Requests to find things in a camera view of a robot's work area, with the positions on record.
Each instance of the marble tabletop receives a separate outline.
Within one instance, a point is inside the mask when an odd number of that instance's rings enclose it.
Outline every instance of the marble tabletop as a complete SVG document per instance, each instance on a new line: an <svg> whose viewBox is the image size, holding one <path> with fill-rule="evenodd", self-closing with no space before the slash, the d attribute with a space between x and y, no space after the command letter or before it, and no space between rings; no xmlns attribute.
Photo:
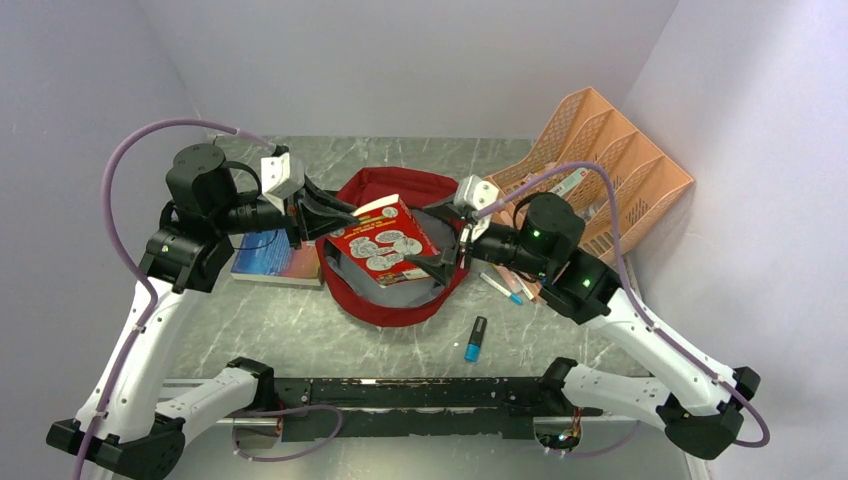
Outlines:
<svg viewBox="0 0 848 480"><path fill-rule="evenodd" d="M362 137L276 137L305 161L320 187L338 189L362 167L401 166L461 179L496 172L521 160L530 140ZM216 143L228 160L258 168L263 151L236 138ZM251 179L236 173L240 188ZM476 262L475 269L491 267ZM383 328L345 313L329 291L237 282L222 272L214 291L188 319L171 378L211 378L246 356L279 377L536 376L570 357L607 372L647 372L619 347L547 307L518 306L469 275L428 321ZM474 319L488 318L480 360L463 359Z"/></svg>

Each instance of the blue cap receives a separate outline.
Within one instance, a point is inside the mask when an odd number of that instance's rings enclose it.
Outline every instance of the blue cap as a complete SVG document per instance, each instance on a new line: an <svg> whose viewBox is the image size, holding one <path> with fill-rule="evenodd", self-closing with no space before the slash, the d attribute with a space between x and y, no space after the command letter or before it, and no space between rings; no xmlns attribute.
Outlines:
<svg viewBox="0 0 848 480"><path fill-rule="evenodd" d="M476 362L480 357L480 347L478 345L469 344L465 347L465 359L469 362Z"/></svg>

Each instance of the book cover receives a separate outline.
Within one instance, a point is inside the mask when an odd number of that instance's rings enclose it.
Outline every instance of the book cover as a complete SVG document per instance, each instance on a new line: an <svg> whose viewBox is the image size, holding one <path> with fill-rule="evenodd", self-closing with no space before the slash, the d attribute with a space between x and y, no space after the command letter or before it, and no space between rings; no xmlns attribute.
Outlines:
<svg viewBox="0 0 848 480"><path fill-rule="evenodd" d="M389 195L353 212L360 224L332 232L327 239L380 286L427 278L404 255L435 255L438 250L400 196Z"/></svg>
<svg viewBox="0 0 848 480"><path fill-rule="evenodd" d="M236 280L319 287L321 264L315 244L291 248L283 230L247 233L236 251L231 273Z"/></svg>

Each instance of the white wall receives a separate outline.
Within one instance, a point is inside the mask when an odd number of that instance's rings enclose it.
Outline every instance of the white wall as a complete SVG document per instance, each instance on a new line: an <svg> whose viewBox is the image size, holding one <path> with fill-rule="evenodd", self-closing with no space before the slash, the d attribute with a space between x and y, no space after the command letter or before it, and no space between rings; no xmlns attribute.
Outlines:
<svg viewBox="0 0 848 480"><path fill-rule="evenodd" d="M201 116L263 134L535 138L620 104L677 0L140 0Z"/></svg>
<svg viewBox="0 0 848 480"><path fill-rule="evenodd" d="M846 24L837 0L683 0L625 102L697 181L637 249L648 301L763 377L773 441L720 480L848 477Z"/></svg>
<svg viewBox="0 0 848 480"><path fill-rule="evenodd" d="M47 447L47 430L91 392L132 297L101 221L101 172L124 136L193 110L135 3L0 12L0 478L67 478L72 458ZM134 255L156 230L173 155L202 139L162 132L118 169L116 218Z"/></svg>

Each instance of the plastic basket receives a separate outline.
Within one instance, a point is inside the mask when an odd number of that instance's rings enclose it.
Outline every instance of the plastic basket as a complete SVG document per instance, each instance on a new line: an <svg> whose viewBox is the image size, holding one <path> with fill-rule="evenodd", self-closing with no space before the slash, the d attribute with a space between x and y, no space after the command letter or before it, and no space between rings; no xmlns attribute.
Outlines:
<svg viewBox="0 0 848 480"><path fill-rule="evenodd" d="M497 186L503 196L533 176L581 160L594 161L610 174L625 253L639 243L693 183L692 177L591 87L565 97L523 160L486 179ZM563 198L584 218L591 216L580 246L612 264L612 217L609 202L605 201L606 189L597 174L570 170L547 179L507 204L494 221L510 225L515 204L525 196L551 190L561 182L578 181L563 193ZM516 226L520 227L523 221L523 212L519 212Z"/></svg>

